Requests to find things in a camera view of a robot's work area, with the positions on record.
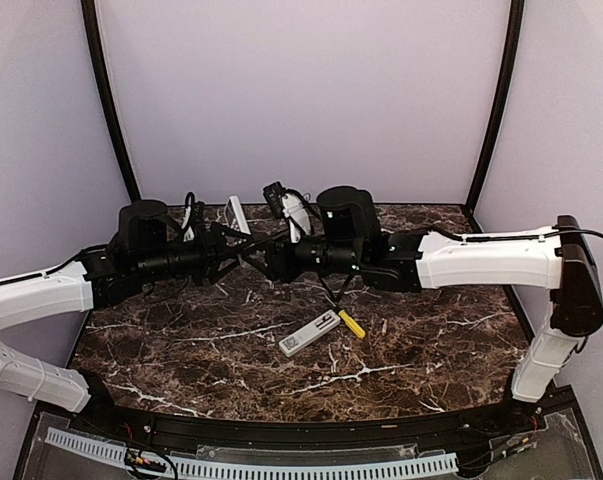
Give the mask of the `white battery cover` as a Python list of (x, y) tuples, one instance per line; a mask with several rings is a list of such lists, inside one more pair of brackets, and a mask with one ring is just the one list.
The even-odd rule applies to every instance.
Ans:
[(224, 215), (227, 226), (241, 233), (250, 235), (251, 230), (248, 225), (242, 204), (238, 196), (232, 195), (228, 198), (224, 208)]

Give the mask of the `white remote control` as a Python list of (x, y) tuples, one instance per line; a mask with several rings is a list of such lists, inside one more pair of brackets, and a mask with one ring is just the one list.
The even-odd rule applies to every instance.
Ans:
[(336, 328), (341, 322), (333, 311), (327, 310), (279, 342), (280, 350), (291, 357)]

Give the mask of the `yellow handled screwdriver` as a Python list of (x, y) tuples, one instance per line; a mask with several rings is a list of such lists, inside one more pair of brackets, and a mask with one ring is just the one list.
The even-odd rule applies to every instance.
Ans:
[(341, 306), (332, 302), (333, 311), (343, 320), (345, 325), (350, 329), (352, 333), (359, 339), (366, 337), (365, 330), (359, 325), (359, 323)]

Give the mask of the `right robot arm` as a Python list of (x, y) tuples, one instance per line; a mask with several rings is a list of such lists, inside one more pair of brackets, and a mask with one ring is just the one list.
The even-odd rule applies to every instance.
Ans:
[(289, 230), (256, 241), (243, 259), (271, 281), (289, 283), (305, 272), (360, 276), (389, 292), (457, 285), (522, 285), (549, 291), (541, 330), (515, 368), (511, 396), (491, 413), (502, 434), (515, 432), (565, 365), (581, 339), (603, 325), (603, 295), (588, 231), (569, 215), (535, 230), (454, 234), (438, 226), (389, 233), (372, 195), (336, 186), (315, 207), (279, 183), (264, 188), (273, 215)]

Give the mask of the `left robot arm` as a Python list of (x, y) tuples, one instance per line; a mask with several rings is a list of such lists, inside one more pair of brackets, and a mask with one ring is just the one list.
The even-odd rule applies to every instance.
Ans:
[[(119, 212), (106, 245), (87, 247), (62, 264), (0, 280), (0, 332), (44, 317), (112, 307), (144, 286), (182, 278), (215, 283), (239, 264), (251, 241), (240, 201), (228, 201), (226, 223), (205, 223), (204, 205), (188, 201), (183, 222), (158, 200), (138, 200)], [(101, 436), (122, 427), (121, 412), (99, 377), (23, 354), (0, 341), (0, 390), (82, 412)]]

